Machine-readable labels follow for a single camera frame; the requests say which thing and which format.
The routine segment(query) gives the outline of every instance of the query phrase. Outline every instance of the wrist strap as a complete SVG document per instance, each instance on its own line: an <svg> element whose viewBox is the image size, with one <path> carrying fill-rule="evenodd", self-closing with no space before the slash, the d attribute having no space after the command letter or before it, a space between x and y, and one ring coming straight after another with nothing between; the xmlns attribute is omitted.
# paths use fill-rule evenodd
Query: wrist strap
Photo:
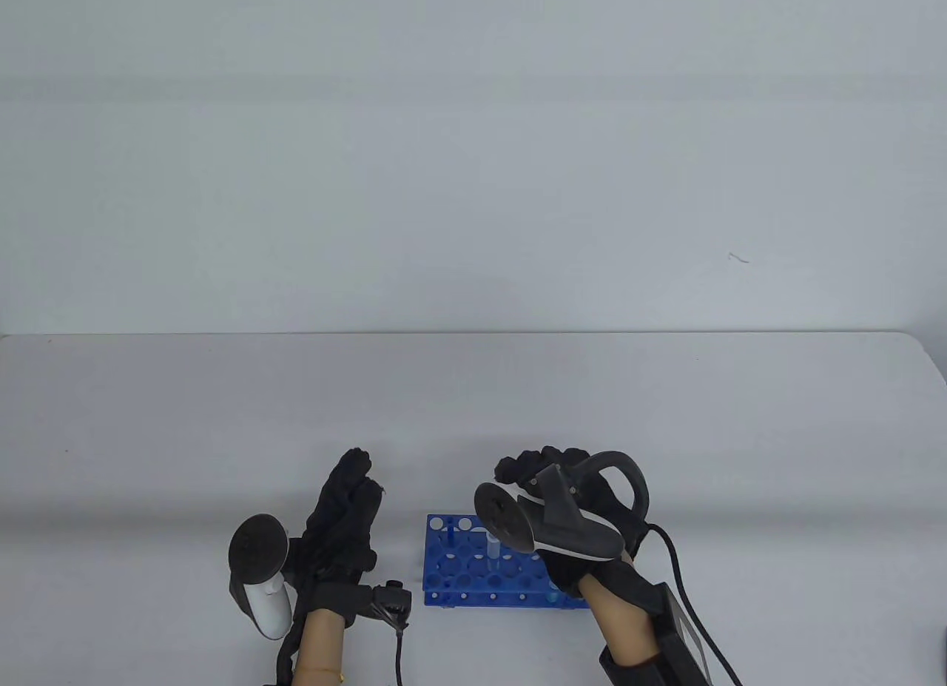
<svg viewBox="0 0 947 686"><path fill-rule="evenodd" d="M303 605L297 602L297 614L328 609L346 621L346 628L355 622L359 612L371 605L369 585L352 585L348 582L318 582Z"/></svg>
<svg viewBox="0 0 947 686"><path fill-rule="evenodd" d="M641 577L638 571L624 560L598 563L592 568L591 575L612 595L622 598L629 605L643 609L652 617L664 612L661 589Z"/></svg>
<svg viewBox="0 0 947 686"><path fill-rule="evenodd" d="M661 675L661 655L649 659L642 665L618 666L606 646L599 656L599 664L605 669L605 675L615 686L673 686Z"/></svg>

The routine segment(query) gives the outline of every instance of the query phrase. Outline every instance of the controller cable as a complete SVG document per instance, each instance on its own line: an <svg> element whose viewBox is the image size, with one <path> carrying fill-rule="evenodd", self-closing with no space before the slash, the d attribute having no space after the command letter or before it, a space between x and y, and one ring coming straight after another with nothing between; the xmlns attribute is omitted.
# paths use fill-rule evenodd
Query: controller cable
<svg viewBox="0 0 947 686"><path fill-rule="evenodd" d="M395 683L397 686L405 686L405 684L402 683L402 642L405 639L405 628L407 625L403 625L392 612L383 608L382 605L375 604L375 602L373 602L371 606L371 611L378 619L381 619L382 622L385 622L390 628L395 630Z"/></svg>
<svg viewBox="0 0 947 686"><path fill-rule="evenodd" d="M734 686L744 686L741 683L741 680L737 677L737 672L734 671L733 667L730 666L730 662L727 661L727 657L724 656L724 653L721 652L720 648L717 646L717 642L714 642L711 639L710 633L707 632L707 628L704 627L704 623L701 622L701 619L697 616L697 612L694 611L694 606L690 604L690 598L687 597L687 592L684 590L684 578L681 577L681 563L677 557L677 550L674 548L674 542L670 539L670 535L667 534L660 526L649 523L648 530L654 531L660 535L661 540L664 541L665 546L667 546L667 555L670 557L670 567L674 571L674 582L677 585L677 592L681 596L681 602L684 603L684 609L687 611L687 615L690 615L690 618L694 621L694 626L697 627L697 631L701 633L701 636L704 638L704 641L707 643L707 646L710 647L710 651L714 653L714 656L717 656L720 666L724 667L724 671L727 672L727 675L730 676L731 682Z"/></svg>

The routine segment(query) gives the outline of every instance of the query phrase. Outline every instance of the controller handle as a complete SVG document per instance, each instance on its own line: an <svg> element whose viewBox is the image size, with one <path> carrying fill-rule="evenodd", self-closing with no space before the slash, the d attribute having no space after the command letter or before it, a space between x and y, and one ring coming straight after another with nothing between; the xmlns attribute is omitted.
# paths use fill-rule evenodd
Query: controller handle
<svg viewBox="0 0 947 686"><path fill-rule="evenodd" d="M569 469L569 477L576 487L581 488L585 477L601 473L602 469L612 466L618 469L632 486L632 490L635 492L635 502L630 506L630 511L632 511L632 516L643 522L650 505L648 484L646 484L645 475L642 474L635 460L624 452L609 451L593 454Z"/></svg>

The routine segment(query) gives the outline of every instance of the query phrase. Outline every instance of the black strap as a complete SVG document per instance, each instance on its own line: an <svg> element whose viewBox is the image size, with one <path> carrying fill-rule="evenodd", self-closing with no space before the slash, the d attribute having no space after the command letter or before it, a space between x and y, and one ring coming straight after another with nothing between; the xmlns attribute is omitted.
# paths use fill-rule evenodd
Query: black strap
<svg viewBox="0 0 947 686"><path fill-rule="evenodd" d="M350 628L359 612L365 611L371 605L371 595L370 585L318 582L305 599L297 600L295 613L299 616L317 609L328 609L341 615L346 621L346 628Z"/></svg>
<svg viewBox="0 0 947 686"><path fill-rule="evenodd" d="M591 574L611 594L643 609L652 617L664 612L661 589L641 577L638 571L624 560L596 564Z"/></svg>
<svg viewBox="0 0 947 686"><path fill-rule="evenodd" d="M290 686L293 683L293 655L299 651L299 642L302 641L302 630L305 625L305 617L293 619L293 626L283 637L280 652L277 653L277 684L275 686Z"/></svg>
<svg viewBox="0 0 947 686"><path fill-rule="evenodd" d="M615 686L679 686L680 684L677 679L674 679L673 674L670 675L670 679L666 679L667 670L663 668L660 655L642 665L618 666L615 659L612 659L612 652L606 646L599 656L599 664L602 669L605 669L605 676L608 676Z"/></svg>

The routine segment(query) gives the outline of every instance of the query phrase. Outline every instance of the gold bracelet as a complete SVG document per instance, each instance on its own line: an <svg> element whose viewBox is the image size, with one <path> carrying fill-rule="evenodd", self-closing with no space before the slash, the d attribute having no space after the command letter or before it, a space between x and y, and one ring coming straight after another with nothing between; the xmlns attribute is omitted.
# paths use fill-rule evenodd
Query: gold bracelet
<svg viewBox="0 0 947 686"><path fill-rule="evenodd" d="M325 669L325 668L322 667L322 666L297 666L297 668L295 668L295 670L297 670L297 671L318 671L318 672L322 672L322 673L332 673L332 675L335 675L335 676L338 676L338 677L339 677L339 683L345 683L345 682L346 682L346 676L345 676L345 674L342 673L341 671L339 671L338 669Z"/></svg>

